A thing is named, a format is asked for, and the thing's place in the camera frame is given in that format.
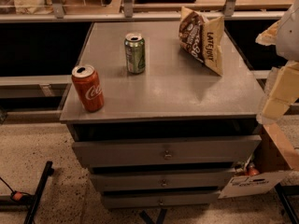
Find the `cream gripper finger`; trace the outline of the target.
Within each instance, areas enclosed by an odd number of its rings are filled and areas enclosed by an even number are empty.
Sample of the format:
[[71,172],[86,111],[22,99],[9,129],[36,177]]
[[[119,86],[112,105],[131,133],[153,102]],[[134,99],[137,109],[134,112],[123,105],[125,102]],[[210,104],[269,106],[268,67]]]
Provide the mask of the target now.
[[263,46],[275,45],[277,43],[278,26],[279,21],[274,22],[270,27],[258,34],[255,42]]
[[265,83],[257,121],[262,125],[277,122],[298,98],[299,62],[287,61],[281,68],[273,67]]

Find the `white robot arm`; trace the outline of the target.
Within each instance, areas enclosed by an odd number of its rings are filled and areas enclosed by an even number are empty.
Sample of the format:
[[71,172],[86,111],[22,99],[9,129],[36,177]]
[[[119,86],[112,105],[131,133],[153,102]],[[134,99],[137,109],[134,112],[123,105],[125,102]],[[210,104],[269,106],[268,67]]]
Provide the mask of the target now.
[[299,98],[299,1],[259,34],[255,42],[274,45],[276,54],[287,60],[282,68],[271,69],[256,117],[260,124],[272,124]]

